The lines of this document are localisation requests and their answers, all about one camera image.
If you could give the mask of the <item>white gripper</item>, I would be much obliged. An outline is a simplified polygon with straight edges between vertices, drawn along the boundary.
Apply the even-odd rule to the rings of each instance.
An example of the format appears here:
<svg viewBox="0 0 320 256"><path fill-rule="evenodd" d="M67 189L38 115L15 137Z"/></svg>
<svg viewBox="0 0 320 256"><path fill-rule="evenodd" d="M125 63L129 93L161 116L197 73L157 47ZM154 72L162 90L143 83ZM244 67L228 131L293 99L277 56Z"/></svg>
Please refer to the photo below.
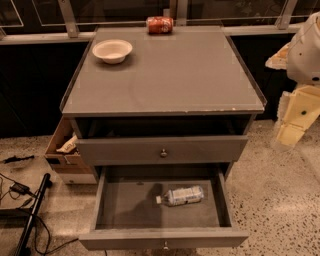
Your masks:
<svg viewBox="0 0 320 256"><path fill-rule="evenodd" d="M268 58L265 66L275 70L287 69L289 43ZM277 141L286 146L295 146L305 131L320 115L320 88L304 85L295 89L289 99Z"/></svg>

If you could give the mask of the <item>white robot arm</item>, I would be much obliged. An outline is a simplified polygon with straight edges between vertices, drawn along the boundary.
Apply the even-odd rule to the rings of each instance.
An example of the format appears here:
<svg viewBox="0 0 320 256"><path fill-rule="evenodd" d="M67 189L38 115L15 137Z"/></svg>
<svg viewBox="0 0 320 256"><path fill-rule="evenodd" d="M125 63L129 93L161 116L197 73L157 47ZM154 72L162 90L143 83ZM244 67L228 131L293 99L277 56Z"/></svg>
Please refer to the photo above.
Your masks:
<svg viewBox="0 0 320 256"><path fill-rule="evenodd" d="M280 98L276 136L282 145L295 146L320 115L320 12L310 15L265 66L285 70L297 83L292 93L284 92Z"/></svg>

